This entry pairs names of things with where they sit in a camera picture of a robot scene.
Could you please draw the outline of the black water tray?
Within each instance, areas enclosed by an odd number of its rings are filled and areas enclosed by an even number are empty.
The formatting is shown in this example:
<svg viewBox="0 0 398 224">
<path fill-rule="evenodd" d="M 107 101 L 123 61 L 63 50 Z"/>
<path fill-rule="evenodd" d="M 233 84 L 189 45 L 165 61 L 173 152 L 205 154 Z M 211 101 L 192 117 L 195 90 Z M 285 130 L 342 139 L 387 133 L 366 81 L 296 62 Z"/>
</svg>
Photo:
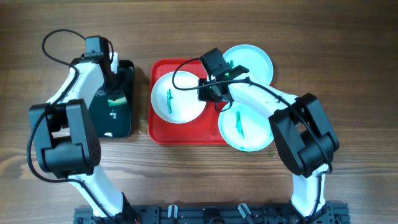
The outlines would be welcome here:
<svg viewBox="0 0 398 224">
<path fill-rule="evenodd" d="M 89 107 L 91 120 L 99 138 L 127 138 L 132 132 L 132 95 L 134 87 L 134 64 L 130 60 L 118 63 L 119 84 L 111 93 L 101 88 L 96 92 Z M 110 106 L 108 99 L 125 96 L 127 103 Z"/>
</svg>

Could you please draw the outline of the light blue plate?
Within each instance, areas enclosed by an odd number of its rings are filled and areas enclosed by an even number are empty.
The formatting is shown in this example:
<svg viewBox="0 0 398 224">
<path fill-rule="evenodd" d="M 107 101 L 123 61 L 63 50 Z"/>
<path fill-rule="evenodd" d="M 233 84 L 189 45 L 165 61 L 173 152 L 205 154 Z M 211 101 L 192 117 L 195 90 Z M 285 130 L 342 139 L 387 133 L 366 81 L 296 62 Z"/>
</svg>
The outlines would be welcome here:
<svg viewBox="0 0 398 224">
<path fill-rule="evenodd" d="M 259 47 L 250 44 L 235 45 L 223 57 L 232 67 L 242 65 L 261 82 L 266 85 L 272 83 L 274 67 L 271 58 Z"/>
<path fill-rule="evenodd" d="M 241 103 L 220 113 L 218 127 L 231 147 L 244 152 L 262 150 L 274 140 L 268 119 Z"/>
</svg>

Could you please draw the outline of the red plastic tray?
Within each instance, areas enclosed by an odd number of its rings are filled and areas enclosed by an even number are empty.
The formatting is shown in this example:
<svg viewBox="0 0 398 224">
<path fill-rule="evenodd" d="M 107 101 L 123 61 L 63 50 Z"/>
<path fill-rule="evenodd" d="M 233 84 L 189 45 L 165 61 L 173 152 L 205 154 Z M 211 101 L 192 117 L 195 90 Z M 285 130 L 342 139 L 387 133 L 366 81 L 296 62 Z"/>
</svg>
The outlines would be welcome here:
<svg viewBox="0 0 398 224">
<path fill-rule="evenodd" d="M 174 72 L 187 58 L 165 58 L 158 60 L 150 73 L 150 91 L 163 75 Z M 184 65 L 179 71 L 187 71 L 198 78 L 207 78 L 207 73 L 199 61 Z M 207 103 L 203 112 L 193 121 L 173 124 L 163 120 L 149 103 L 148 134 L 157 144 L 220 144 L 227 145 L 218 127 L 219 112 L 214 103 Z"/>
</svg>

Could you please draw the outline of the green yellow sponge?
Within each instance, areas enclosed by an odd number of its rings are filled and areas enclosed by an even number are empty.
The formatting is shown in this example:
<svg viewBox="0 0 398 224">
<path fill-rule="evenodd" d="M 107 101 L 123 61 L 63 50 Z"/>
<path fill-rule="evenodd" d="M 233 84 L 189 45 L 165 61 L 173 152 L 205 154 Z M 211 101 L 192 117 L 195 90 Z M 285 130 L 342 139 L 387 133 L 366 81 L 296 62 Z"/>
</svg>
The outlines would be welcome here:
<svg viewBox="0 0 398 224">
<path fill-rule="evenodd" d="M 120 105 L 124 105 L 127 103 L 127 99 L 125 96 L 121 97 L 121 98 L 117 98 L 115 100 L 110 100 L 108 99 L 108 104 L 110 106 L 120 106 Z"/>
</svg>

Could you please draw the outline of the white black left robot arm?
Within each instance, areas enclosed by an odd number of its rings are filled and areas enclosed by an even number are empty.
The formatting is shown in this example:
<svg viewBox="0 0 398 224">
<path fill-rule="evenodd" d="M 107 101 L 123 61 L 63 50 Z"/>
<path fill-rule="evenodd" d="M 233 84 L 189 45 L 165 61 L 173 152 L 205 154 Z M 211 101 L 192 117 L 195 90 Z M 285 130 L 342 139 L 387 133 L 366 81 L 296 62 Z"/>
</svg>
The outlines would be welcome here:
<svg viewBox="0 0 398 224">
<path fill-rule="evenodd" d="M 72 184 L 90 204 L 96 223 L 138 222 L 100 164 L 100 138 L 131 127 L 134 64 L 116 52 L 93 52 L 68 66 L 59 91 L 29 109 L 29 169 L 44 182 Z"/>
</svg>

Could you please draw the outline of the white plate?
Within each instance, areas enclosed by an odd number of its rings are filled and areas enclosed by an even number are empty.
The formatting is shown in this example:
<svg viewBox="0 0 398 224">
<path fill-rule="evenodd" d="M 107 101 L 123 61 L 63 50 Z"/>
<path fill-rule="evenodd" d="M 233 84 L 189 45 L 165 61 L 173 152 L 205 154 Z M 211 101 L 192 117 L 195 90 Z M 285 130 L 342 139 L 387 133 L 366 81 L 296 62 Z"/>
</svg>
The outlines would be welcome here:
<svg viewBox="0 0 398 224">
<path fill-rule="evenodd" d="M 164 121 L 182 124 L 193 121 L 205 109 L 196 90 L 182 91 L 172 85 L 173 72 L 161 76 L 154 84 L 150 102 L 155 113 Z"/>
</svg>

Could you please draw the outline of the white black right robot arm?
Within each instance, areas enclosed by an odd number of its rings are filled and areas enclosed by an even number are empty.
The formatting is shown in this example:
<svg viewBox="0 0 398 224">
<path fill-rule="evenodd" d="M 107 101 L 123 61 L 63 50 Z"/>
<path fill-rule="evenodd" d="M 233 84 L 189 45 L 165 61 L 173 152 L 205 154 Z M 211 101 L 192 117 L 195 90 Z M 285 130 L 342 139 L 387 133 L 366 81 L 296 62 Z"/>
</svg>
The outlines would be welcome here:
<svg viewBox="0 0 398 224">
<path fill-rule="evenodd" d="M 291 204 L 307 222 L 313 221 L 325 205 L 324 178 L 332 172 L 340 146 L 319 99 L 311 93 L 284 93 L 242 66 L 211 81 L 199 79 L 198 97 L 241 103 L 269 120 L 279 157 L 293 174 Z"/>
</svg>

